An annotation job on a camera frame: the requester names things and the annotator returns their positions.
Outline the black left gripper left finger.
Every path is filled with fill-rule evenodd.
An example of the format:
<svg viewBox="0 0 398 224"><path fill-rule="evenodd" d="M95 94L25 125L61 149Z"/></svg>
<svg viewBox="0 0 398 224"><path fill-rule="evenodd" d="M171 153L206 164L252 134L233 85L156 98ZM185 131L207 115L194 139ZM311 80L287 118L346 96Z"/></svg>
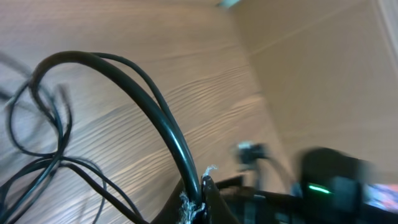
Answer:
<svg viewBox="0 0 398 224"><path fill-rule="evenodd" d="M182 179L175 186L169 199L150 224L192 224L199 214L199 207L186 193Z"/></svg>

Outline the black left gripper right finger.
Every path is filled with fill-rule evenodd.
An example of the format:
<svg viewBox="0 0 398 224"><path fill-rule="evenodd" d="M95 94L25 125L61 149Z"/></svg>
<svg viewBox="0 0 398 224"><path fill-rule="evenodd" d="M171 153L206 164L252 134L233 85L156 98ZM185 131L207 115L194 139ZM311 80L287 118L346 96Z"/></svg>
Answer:
<svg viewBox="0 0 398 224"><path fill-rule="evenodd" d="M221 197L213 179L206 175L202 178L202 196L205 203L203 222L206 224L239 224L228 205Z"/></svg>

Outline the black usb cable silver plug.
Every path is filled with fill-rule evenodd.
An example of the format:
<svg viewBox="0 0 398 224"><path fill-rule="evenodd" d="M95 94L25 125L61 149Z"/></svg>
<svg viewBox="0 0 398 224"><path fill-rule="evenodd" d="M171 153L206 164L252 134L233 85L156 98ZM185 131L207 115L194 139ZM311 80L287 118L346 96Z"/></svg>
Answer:
<svg viewBox="0 0 398 224"><path fill-rule="evenodd" d="M37 158L23 167L18 173L1 186L1 204L5 204L7 193L17 179L30 174L31 172L43 170L43 172L29 185L26 193L22 195L12 207L1 210L1 223L15 223L18 221L18 219L20 219L20 217L23 216L23 214L25 214L26 211L28 211L28 209L30 209L30 207L33 206L37 199L43 194L44 190L49 186L54 175L61 167L66 167L75 171L102 196L98 213L93 221L94 223L98 221L106 200L111 202L114 207L130 218L132 222L145 223L146 221L143 219L131 199L115 183L105 177L102 170L94 162L83 157L64 156L64 151L68 146L70 133L72 131L72 110L70 108L70 100L68 99L66 89L63 86L59 87L59 91L68 113L68 124L66 129L63 128L58 109L55 106L54 99L51 97L48 89L42 85L39 86L39 90L43 92L44 96L50 103L50 107L47 108L46 111L52 112L50 123L55 127L55 131L58 134L57 150L51 153L30 152L18 143L12 129L12 116L17 101L23 92L25 92L29 87L29 82L32 78L32 70L4 53L1 53L1 63L17 70L26 77L25 83L15 92L14 95L1 93L1 98L8 99L7 133L11 142L13 142L14 146L22 153L29 156L35 156Z"/></svg>

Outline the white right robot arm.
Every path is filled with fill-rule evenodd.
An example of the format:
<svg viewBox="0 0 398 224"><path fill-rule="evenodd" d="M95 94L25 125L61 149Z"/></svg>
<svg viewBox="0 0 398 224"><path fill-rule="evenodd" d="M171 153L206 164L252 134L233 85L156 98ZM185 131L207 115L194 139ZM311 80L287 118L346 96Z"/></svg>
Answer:
<svg viewBox="0 0 398 224"><path fill-rule="evenodd" d="M397 223L397 213L367 203L369 164L335 149L299 156L299 179L289 194L266 192L237 176L217 183L239 223Z"/></svg>

